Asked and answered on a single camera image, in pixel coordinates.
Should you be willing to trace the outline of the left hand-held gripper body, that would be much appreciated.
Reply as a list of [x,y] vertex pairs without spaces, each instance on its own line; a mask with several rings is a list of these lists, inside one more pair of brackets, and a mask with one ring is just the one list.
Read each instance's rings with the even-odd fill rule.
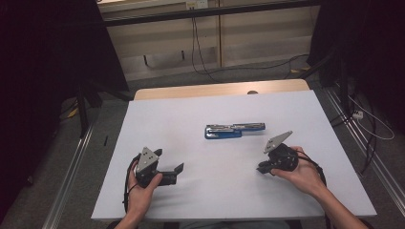
[[[154,154],[154,151],[147,147],[142,149],[142,152],[137,158],[138,165],[135,171],[136,179],[139,186],[145,188],[149,185],[153,177],[160,171],[157,169],[159,164],[159,156]],[[177,183],[177,174],[173,171],[161,172],[162,179],[159,186],[174,185]]]

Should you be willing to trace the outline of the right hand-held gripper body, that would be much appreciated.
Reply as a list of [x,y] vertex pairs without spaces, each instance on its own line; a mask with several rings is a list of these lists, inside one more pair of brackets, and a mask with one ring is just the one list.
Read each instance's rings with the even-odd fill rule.
[[270,168],[292,172],[298,166],[298,154],[284,144],[291,134],[287,131],[267,141],[264,153],[269,157]]

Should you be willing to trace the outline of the blue stapler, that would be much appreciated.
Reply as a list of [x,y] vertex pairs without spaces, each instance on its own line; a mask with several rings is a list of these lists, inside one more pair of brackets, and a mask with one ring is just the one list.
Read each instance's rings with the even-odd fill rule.
[[237,138],[241,137],[243,132],[263,131],[265,128],[265,123],[209,124],[205,126],[204,137],[206,139]]

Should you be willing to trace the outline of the person's right hand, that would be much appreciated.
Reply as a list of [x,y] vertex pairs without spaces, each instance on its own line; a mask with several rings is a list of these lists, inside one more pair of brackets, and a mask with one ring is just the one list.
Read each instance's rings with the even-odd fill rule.
[[280,169],[272,169],[270,172],[277,177],[286,179],[298,190],[312,197],[317,196],[326,188],[315,166],[303,159],[299,160],[297,167],[292,172]]

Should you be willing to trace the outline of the person's left hand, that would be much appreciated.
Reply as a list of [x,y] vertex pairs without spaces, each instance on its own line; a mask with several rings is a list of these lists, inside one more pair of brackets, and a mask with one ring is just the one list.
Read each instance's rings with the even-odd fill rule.
[[135,168],[138,162],[135,161],[129,170],[128,179],[128,209],[127,214],[131,217],[143,217],[149,209],[155,189],[159,186],[162,174],[156,174],[146,188],[139,186],[135,175]]

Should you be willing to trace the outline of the white table cover sheet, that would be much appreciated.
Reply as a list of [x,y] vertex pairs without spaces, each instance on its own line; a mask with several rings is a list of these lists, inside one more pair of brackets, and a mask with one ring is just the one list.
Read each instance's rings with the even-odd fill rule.
[[[265,123],[241,137],[206,139],[209,124]],[[256,170],[269,138],[292,131],[324,170],[327,186],[355,215],[375,213],[365,189],[312,91],[132,101],[127,109],[93,219],[120,219],[126,170],[144,147],[162,149],[158,168],[184,164],[177,183],[156,189],[153,221],[307,219],[324,212],[288,181]]]

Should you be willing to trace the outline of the black stand leg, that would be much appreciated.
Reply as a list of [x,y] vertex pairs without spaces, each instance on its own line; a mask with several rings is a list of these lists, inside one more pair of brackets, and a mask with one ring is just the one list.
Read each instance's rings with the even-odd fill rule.
[[318,73],[319,82],[322,87],[338,85],[340,105],[343,109],[343,114],[350,116],[352,110],[349,103],[349,77],[347,74],[347,65],[341,56],[336,52],[327,54],[319,62],[302,73],[299,78],[307,79],[314,73]]
[[105,92],[118,98],[122,101],[132,101],[134,98],[129,94],[122,91],[117,91],[111,87],[107,87],[101,83],[94,81],[93,79],[83,80],[78,83],[77,87],[77,108],[80,117],[81,132],[80,137],[83,138],[87,131],[90,129],[90,122],[87,116],[86,104],[89,104],[92,108],[100,108],[103,100],[101,99],[99,92]]

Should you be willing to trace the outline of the black curtain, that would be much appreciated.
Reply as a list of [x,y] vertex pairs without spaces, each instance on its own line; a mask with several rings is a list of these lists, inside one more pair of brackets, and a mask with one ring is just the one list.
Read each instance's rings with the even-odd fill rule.
[[405,0],[324,0],[312,34],[311,66],[330,85],[346,65],[357,86],[405,135]]
[[47,152],[62,102],[127,88],[97,0],[0,0],[0,223]]

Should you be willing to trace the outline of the aluminium floor rail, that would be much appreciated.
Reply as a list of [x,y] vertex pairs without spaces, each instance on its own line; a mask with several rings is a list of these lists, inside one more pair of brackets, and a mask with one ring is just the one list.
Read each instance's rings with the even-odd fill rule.
[[394,175],[394,166],[405,153],[393,156],[393,152],[399,149],[394,145],[402,142],[402,136],[397,134],[387,121],[374,113],[371,103],[362,103],[357,96],[349,95],[352,114],[354,111],[362,111],[364,115],[362,119],[354,119],[352,114],[350,116],[343,114],[336,89],[327,88],[323,92],[337,112],[336,121],[332,121],[332,126],[344,126],[365,157],[358,174],[363,177],[367,170],[372,168],[405,217],[405,184],[402,185],[399,178]]
[[80,138],[68,171],[64,176],[63,182],[44,221],[42,229],[57,229],[64,209],[66,207],[69,195],[72,191],[75,178],[80,167],[80,163],[90,142],[93,128],[93,126],[89,127],[84,135]]

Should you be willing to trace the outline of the white wall socket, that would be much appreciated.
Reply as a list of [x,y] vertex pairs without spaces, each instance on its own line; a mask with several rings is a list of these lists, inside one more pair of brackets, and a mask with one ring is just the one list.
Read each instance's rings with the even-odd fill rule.
[[208,8],[208,0],[186,0],[185,6],[188,10],[201,10]]

